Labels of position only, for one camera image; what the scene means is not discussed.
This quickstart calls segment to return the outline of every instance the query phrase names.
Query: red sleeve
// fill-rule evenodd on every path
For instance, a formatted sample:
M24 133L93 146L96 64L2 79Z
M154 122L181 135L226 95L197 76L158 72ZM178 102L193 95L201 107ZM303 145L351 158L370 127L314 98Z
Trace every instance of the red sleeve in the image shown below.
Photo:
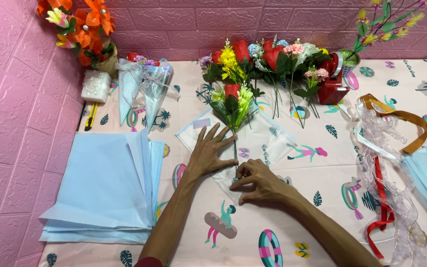
M160 260L154 257L142 258L134 267L163 267Z

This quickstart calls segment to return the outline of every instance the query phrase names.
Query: printed tablecloth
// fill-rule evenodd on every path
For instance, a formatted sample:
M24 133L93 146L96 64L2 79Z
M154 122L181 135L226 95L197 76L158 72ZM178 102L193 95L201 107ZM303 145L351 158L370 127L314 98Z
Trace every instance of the printed tablecloth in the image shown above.
M158 197L158 215L165 203L175 190L173 177L176 167L189 160L189 151L175 137L175 133L191 123L199 114L209 108L208 92L213 86L206 84L201 76L198 62L172 62L174 75L171 85L180 91L181 99L177 102L172 92L167 96L156 117L151 140L162 140L166 148L166 157L162 166L161 182ZM373 94L378 100L387 105L418 116L427 115L427 61L423 60L362 60L349 78L351 90L344 98L344 105L352 112L356 100L367 93ZM266 92L258 98L258 105L272 115L274 91L272 86L262 81L258 87ZM128 119L136 122L129 127L126 121L120 127L118 114L118 92L116 81L112 83L112 93L105 104L100 104L95 116L95 122L90 132L108 133L139 131L144 128L145 113L138 112L129 115ZM369 245L361 235L361 229L375 217L377 202L365 190L363 181L350 191L350 197L358 201L362 220L358 220L356 212L347 206L346 198L342 197L342 185L356 185L357 179L362 179L361 145L353 138L352 122L339 106L317 106L320 118L307 111L304 114L305 102L295 97L297 110L290 111L289 94L280 86L282 103L279 106L279 118L275 118L287 132L297 138L297 147L289 155L272 167L272 171L286 183L296 187L299 192L314 203L318 209L333 218L347 229L360 243L370 250ZM80 131L84 130L85 121L90 113L90 105L84 111ZM305 129L302 129L296 116L306 116ZM408 143L418 136L418 128L411 123L399 121L395 129L408 139ZM395 150L406 145L390 139ZM322 148L327 154L302 156L308 148ZM405 187L405 174L393 168L388 162L388 179L395 182L398 188ZM411 196L419 216L418 224L427 234L427 212L417 192ZM285 267L329 267L335 264L323 250L315 238L294 218L273 208L260 208L252 204L235 207L230 216L232 225L236 228L235 235L218 233L211 230L211 220L208 216L221 216L222 202L224 210L233 204L212 179L205 179L198 188L193 199L192 208L187 218L175 255L169 261L171 267L216 267L216 266L264 266L258 252L258 240L269 243L271 254L278 254L275 246L280 246L283 265ZM384 232L374 231L371 236L378 249L388 261L394 248L395 228L388 225ZM121 244L95 243L48 243L45 246L39 266L49 266L47 258L54 259L54 267L130 267L137 261L142 246ZM411 266L407 259L402 266Z

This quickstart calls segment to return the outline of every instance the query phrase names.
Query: silver ribbon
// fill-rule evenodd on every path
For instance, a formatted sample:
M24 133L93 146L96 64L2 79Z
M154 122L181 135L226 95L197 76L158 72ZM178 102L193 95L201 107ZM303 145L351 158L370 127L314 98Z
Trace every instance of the silver ribbon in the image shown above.
M139 64L138 62L135 62L134 64L132 64L132 65L131 65L131 67L125 67L125 65L121 65L120 63L115 63L115 69L119 69L120 71L126 71L126 72L129 72L135 81L136 81L136 78L135 78L135 77L134 77L134 75L133 75L133 71L138 71L138 70L140 70L141 68L142 68L142 67L141 67L141 64ZM121 77L121 81L120 81L120 84L122 84L122 82L123 82L123 78L124 78L124 76L126 75L126 72L122 75L122 77ZM121 88L122 88L122 96L123 96L124 100L125 100L128 104L130 104L131 106L133 106L133 104L134 104L134 98L133 98L133 100L128 100L128 98L126 97L126 95L125 95L125 93L124 93L124 92L125 92L124 84L122 84Z
M149 73L147 73L147 72L143 72L143 74L141 74L141 76L143 77L144 82L142 82L139 85L139 87L138 87L139 90L133 91L133 100L136 99L136 97L138 96L138 93L144 94L144 91L146 91L146 89L151 87L151 85L154 83L154 84L157 84L159 86L164 86L164 87L171 89L174 92L175 96L177 97L176 100L179 101L179 98L181 98L181 95L174 88L174 86L167 85L167 84L164 84L163 82L161 82L165 78L165 76L170 76L171 72L172 72L171 69L158 69L156 71L156 74L154 75L154 77L151 77L151 75L149 75Z

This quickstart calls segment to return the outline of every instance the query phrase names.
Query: red tape dispenser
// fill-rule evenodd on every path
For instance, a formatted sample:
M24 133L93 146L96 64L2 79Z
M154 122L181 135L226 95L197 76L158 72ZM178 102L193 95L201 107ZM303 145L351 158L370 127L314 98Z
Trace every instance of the red tape dispenser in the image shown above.
M329 77L318 84L322 87L317 91L319 102L322 105L336 105L350 91L348 86L342 86L342 54L332 52L329 56L331 56L332 61L325 60L319 67L329 73Z

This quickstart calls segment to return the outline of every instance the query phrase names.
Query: red ribbon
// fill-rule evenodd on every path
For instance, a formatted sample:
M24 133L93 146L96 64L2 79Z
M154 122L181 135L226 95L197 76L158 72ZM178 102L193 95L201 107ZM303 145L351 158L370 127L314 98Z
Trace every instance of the red ribbon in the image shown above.
M375 184L377 185L378 195L380 195L380 199L386 199L385 186L383 185L383 176L382 169L380 168L380 162L378 161L378 156L375 157ZM384 258L380 253L378 248L375 246L373 241L370 238L370 233L375 230L377 227L380 227L380 230L384 231L387 227L388 223L392 223L395 221L395 215L393 214L393 209L388 204L382 202L382 219L381 221L376 221L367 227L367 238L370 244L371 250L375 253L377 258Z

